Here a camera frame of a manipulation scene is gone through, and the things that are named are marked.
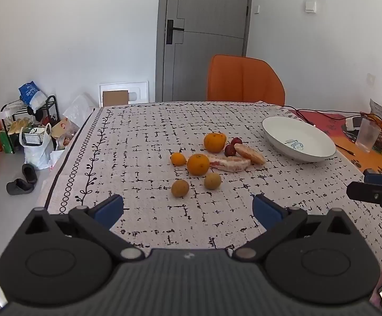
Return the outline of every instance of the blue plastic package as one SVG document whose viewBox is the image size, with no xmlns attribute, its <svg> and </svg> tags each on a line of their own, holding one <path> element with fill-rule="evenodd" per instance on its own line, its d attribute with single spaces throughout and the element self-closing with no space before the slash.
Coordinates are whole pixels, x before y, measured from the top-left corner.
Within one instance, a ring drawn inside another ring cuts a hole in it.
<svg viewBox="0 0 382 316">
<path fill-rule="evenodd" d="M 34 112 L 46 103 L 46 96 L 33 81 L 24 84 L 18 90 L 21 94 L 20 99 L 29 105 Z"/>
</svg>

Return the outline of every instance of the white plate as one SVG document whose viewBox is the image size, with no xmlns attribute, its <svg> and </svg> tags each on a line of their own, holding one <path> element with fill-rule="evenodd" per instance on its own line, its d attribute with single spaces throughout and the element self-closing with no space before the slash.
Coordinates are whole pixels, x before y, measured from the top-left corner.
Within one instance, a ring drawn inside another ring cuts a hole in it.
<svg viewBox="0 0 382 316">
<path fill-rule="evenodd" d="M 293 159 L 318 162 L 336 152 L 336 146 L 327 134 L 303 121 L 272 116 L 263 120 L 263 127 L 272 145 Z"/>
</svg>

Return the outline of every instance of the door frame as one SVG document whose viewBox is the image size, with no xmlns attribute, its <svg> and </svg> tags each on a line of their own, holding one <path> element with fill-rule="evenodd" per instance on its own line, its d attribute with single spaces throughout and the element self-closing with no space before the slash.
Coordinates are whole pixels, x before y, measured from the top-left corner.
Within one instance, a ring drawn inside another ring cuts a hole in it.
<svg viewBox="0 0 382 316">
<path fill-rule="evenodd" d="M 242 51 L 243 56 L 246 56 L 246 48 L 248 45 L 249 22 L 251 19 L 251 5 L 252 0 L 248 0 L 248 14 L 246 16 L 244 47 Z M 167 0 L 159 0 L 156 36 L 156 102 L 163 102 L 163 65 L 166 29 L 166 9 Z"/>
</svg>

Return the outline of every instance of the blue gripper pad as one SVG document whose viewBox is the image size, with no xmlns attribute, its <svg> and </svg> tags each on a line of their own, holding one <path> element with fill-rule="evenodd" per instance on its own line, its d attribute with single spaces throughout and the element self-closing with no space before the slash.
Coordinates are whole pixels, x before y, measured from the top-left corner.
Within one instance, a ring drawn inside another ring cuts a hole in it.
<svg viewBox="0 0 382 316">
<path fill-rule="evenodd" d="M 266 196 L 256 195 L 253 198 L 253 215 L 266 230 L 269 230 L 276 223 L 282 221 L 288 213 L 286 209 L 266 198 Z"/>
<path fill-rule="evenodd" d="M 368 174 L 364 176 L 364 183 L 382 185 L 382 174 Z"/>
<path fill-rule="evenodd" d="M 123 215 L 122 196 L 115 194 L 107 198 L 91 208 L 88 214 L 106 229 L 110 229 Z"/>
</svg>

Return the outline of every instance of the orange chair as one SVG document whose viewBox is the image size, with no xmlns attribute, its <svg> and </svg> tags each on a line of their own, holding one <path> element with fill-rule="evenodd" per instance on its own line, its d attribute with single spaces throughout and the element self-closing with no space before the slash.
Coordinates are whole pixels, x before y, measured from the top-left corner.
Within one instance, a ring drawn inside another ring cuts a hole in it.
<svg viewBox="0 0 382 316">
<path fill-rule="evenodd" d="M 284 105 L 284 88 L 273 69 L 259 59 L 215 55 L 210 64 L 208 101 Z"/>
</svg>

